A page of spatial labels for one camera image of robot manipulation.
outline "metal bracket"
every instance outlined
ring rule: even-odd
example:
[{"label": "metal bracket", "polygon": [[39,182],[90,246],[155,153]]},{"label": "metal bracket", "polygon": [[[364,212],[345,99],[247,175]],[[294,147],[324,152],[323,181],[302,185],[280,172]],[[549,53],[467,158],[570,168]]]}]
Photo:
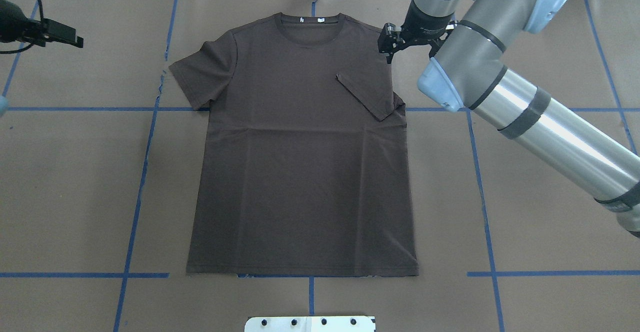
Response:
[{"label": "metal bracket", "polygon": [[244,332],[375,332],[374,316],[253,317]]}]

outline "blue tape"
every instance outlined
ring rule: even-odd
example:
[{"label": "blue tape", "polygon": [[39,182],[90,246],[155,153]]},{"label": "blue tape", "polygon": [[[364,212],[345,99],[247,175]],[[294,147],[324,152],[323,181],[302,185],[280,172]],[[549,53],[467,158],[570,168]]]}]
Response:
[{"label": "blue tape", "polygon": [[171,21],[169,22],[169,33],[166,35],[166,49],[164,50],[164,61],[169,60],[169,46],[171,45],[171,36],[174,33],[174,21],[176,21],[176,8],[178,8],[178,0],[173,0],[173,8],[171,9]]},{"label": "blue tape", "polygon": [[627,124],[627,118],[622,110],[622,104],[620,103],[620,98],[618,96],[618,90],[616,89],[615,83],[613,83],[613,77],[611,77],[611,70],[609,69],[609,64],[607,63],[607,59],[604,56],[604,51],[602,51],[602,44],[600,42],[600,38],[598,37],[598,31],[596,31],[596,26],[594,24],[594,17],[592,16],[592,9],[589,6],[589,0],[584,0],[584,6],[587,10],[587,17],[589,18],[589,24],[591,26],[591,32],[593,33],[593,38],[595,39],[596,46],[598,47],[598,53],[602,60],[602,65],[604,66],[604,70],[606,72],[606,78],[608,79],[608,85],[611,87],[611,92],[613,92],[613,98],[615,99],[615,105],[620,113],[620,118],[622,119],[622,124],[624,125],[624,133],[626,133],[626,138],[629,141],[629,145],[631,146],[631,151],[634,154],[638,154],[636,150],[636,144],[634,143],[633,137],[631,137],[631,131],[629,131],[629,125]]},{"label": "blue tape", "polygon": [[480,174],[480,163],[478,161],[478,149],[476,148],[476,136],[474,134],[473,121],[471,120],[471,111],[466,111],[466,122],[469,128],[469,137],[471,138],[471,151],[473,151],[473,164],[475,165],[475,179],[480,190],[480,200],[482,201],[482,215],[484,216],[484,237],[486,240],[486,249],[489,253],[489,267],[491,268],[491,281],[493,282],[493,295],[495,299],[495,308],[498,313],[498,327],[500,332],[505,332],[505,320],[503,319],[503,307],[500,301],[500,290],[498,289],[498,277],[496,277],[496,261],[494,259],[494,248],[491,241],[491,231],[489,230],[489,217],[487,216],[487,204],[485,203],[485,189],[482,184],[482,175]]},{"label": "blue tape", "polygon": [[[122,278],[124,273],[0,272],[0,278]],[[169,273],[130,273],[129,278],[169,278]]]},{"label": "blue tape", "polygon": [[[605,112],[605,113],[619,113],[620,110],[627,113],[638,113],[640,108],[569,108],[573,112]],[[153,107],[9,107],[10,111],[81,111],[81,112],[151,112]],[[194,111],[191,107],[159,107],[160,112],[191,112]],[[209,108],[199,108],[198,112],[208,112]],[[448,112],[444,108],[432,108],[432,107],[407,107],[407,112]],[[461,108],[459,112],[466,112],[467,108]]]},{"label": "blue tape", "polygon": [[[152,112],[153,107],[9,107],[10,111],[71,111],[71,112]],[[200,108],[198,112],[208,112],[209,108]],[[191,107],[159,107],[162,112],[194,111]]]},{"label": "blue tape", "polygon": [[[171,9],[171,20],[169,22],[169,31],[167,31],[166,49],[164,52],[164,60],[169,58],[169,48],[171,47],[171,35],[174,28],[174,21],[176,20],[176,6],[178,0],[173,0],[173,8]],[[158,96],[155,98],[155,104],[153,105],[153,116],[151,117],[151,127],[149,128],[149,136],[146,140],[146,150],[144,151],[144,163],[142,164],[142,173],[140,175],[140,185],[137,189],[137,200],[135,201],[135,212],[133,215],[133,223],[131,225],[131,234],[128,239],[128,248],[126,249],[126,260],[124,264],[124,275],[122,277],[122,284],[120,286],[120,293],[118,298],[118,307],[116,309],[115,321],[113,323],[113,332],[118,332],[120,327],[120,320],[122,317],[122,306],[124,305],[124,297],[127,292],[127,282],[129,278],[129,270],[131,267],[131,256],[133,255],[133,246],[136,240],[136,231],[138,229],[138,219],[140,217],[140,207],[142,206],[142,190],[144,189],[147,179],[147,170],[149,167],[149,150],[151,149],[151,140],[154,137],[154,130],[156,128],[156,120],[158,119],[158,110],[160,109],[160,97],[162,96],[162,88],[165,81],[165,73],[160,75],[160,86],[158,87]]]},{"label": "blue tape", "polygon": [[640,275],[640,270],[512,270],[502,272],[467,272],[467,277],[549,277],[576,275]]},{"label": "blue tape", "polygon": [[316,281],[314,280],[313,277],[309,277],[309,315],[313,316],[316,314],[316,307],[315,307],[315,289],[316,289]]},{"label": "blue tape", "polygon": [[238,274],[238,278],[365,278],[368,275]]},{"label": "blue tape", "polygon": [[[33,6],[30,19],[34,19],[34,17],[36,16],[36,11],[38,11],[38,2],[36,2],[36,4]],[[24,46],[25,46],[24,43],[20,43],[20,45],[18,46],[18,49],[22,49]],[[6,97],[7,93],[9,92],[9,86],[11,86],[11,80],[14,78],[14,72],[16,72],[16,67],[18,67],[18,61],[20,60],[21,54],[22,53],[16,54],[15,58],[13,59],[13,65],[11,65],[9,76],[6,79],[6,83],[4,84],[4,90],[2,91],[3,97]]]}]

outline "brown t-shirt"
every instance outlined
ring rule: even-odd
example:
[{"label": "brown t-shirt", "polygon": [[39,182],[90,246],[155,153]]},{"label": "brown t-shirt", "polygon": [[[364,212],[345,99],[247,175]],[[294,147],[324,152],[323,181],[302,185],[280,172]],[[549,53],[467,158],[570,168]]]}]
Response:
[{"label": "brown t-shirt", "polygon": [[418,275],[380,30],[276,14],[171,65],[210,106],[187,273]]}]

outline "grid line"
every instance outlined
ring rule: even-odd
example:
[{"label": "grid line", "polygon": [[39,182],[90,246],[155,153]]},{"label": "grid line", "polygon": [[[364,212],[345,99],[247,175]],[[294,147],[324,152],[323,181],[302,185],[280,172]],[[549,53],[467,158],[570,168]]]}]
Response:
[{"label": "grid line", "polygon": [[[10,111],[39,111],[39,112],[151,112],[154,107],[9,107]],[[601,112],[601,113],[619,113],[620,111],[627,113],[638,113],[640,108],[569,108],[571,111],[579,112]],[[192,112],[191,107],[158,107],[158,112]],[[209,108],[199,108],[196,112],[208,112]],[[407,107],[407,112],[449,112],[443,108],[432,107]],[[462,108],[454,113],[464,113],[467,108]]]},{"label": "grid line", "polygon": [[471,120],[471,111],[466,110],[466,122],[469,128],[469,138],[471,142],[471,151],[473,152],[473,165],[475,166],[475,179],[480,191],[480,201],[482,202],[482,216],[484,217],[484,237],[486,240],[486,249],[489,254],[489,268],[491,268],[490,277],[493,284],[493,297],[495,300],[495,309],[498,316],[498,327],[500,332],[505,332],[505,319],[503,318],[503,307],[500,300],[500,289],[498,288],[498,276],[496,275],[496,260],[494,259],[494,248],[491,241],[491,230],[489,228],[489,216],[487,216],[487,203],[485,202],[485,189],[483,188],[482,175],[480,173],[480,162],[478,160],[478,148],[476,147],[476,136],[474,134],[473,121]]},{"label": "grid line", "polygon": [[467,277],[550,277],[578,275],[640,275],[640,270],[505,270],[497,272],[467,272]]},{"label": "grid line", "polygon": [[[0,272],[0,278],[123,278],[110,272]],[[169,273],[129,273],[128,278],[169,278]]]},{"label": "grid line", "polygon": [[315,284],[316,280],[314,277],[309,277],[309,315],[316,315],[316,302],[315,302]]},{"label": "grid line", "polygon": [[[174,21],[176,20],[176,6],[178,6],[178,0],[173,0],[173,8],[171,10],[171,20],[169,22],[169,31],[167,31],[166,49],[164,51],[164,61],[169,60],[169,47],[171,46],[171,36],[174,29]],[[124,273],[122,277],[122,284],[120,287],[120,293],[118,298],[118,307],[116,309],[115,321],[113,323],[113,332],[118,332],[120,327],[120,321],[122,317],[122,307],[124,305],[124,297],[127,291],[127,282],[130,274],[131,257],[133,256],[133,246],[136,239],[136,231],[138,228],[138,218],[140,217],[140,208],[142,206],[142,190],[145,186],[147,178],[147,170],[149,167],[149,150],[151,149],[151,141],[154,136],[154,129],[156,128],[156,120],[158,119],[158,108],[160,107],[160,97],[162,97],[162,89],[165,83],[166,70],[162,71],[160,75],[160,86],[158,87],[158,95],[155,98],[155,105],[153,106],[153,116],[151,117],[151,127],[149,128],[149,136],[146,141],[146,150],[144,152],[144,162],[142,163],[142,173],[140,175],[140,185],[137,190],[137,200],[135,202],[135,212],[133,216],[133,223],[131,225],[131,234],[128,239],[128,248],[126,250],[126,261],[124,265]]]}]

